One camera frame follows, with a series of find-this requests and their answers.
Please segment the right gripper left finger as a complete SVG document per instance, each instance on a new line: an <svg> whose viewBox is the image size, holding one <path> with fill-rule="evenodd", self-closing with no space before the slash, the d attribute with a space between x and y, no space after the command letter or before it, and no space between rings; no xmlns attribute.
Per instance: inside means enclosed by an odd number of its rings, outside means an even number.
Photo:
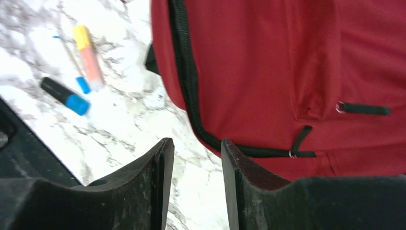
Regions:
<svg viewBox="0 0 406 230"><path fill-rule="evenodd" d="M174 143L163 138L140 158L88 186L42 178L2 179L3 230L163 230Z"/></svg>

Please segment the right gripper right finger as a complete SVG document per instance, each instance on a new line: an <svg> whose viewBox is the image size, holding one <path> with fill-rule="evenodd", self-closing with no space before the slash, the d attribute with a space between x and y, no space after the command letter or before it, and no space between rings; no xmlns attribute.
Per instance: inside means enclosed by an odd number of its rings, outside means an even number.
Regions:
<svg viewBox="0 0 406 230"><path fill-rule="evenodd" d="M232 230L403 230L406 177L311 177L289 181L230 140L221 143Z"/></svg>

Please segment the red backpack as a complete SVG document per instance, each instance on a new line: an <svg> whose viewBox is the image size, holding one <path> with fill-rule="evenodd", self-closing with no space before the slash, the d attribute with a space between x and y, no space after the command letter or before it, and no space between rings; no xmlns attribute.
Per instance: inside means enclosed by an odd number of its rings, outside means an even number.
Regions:
<svg viewBox="0 0 406 230"><path fill-rule="evenodd" d="M148 57L194 134L289 180L406 172L403 0L153 0Z"/></svg>

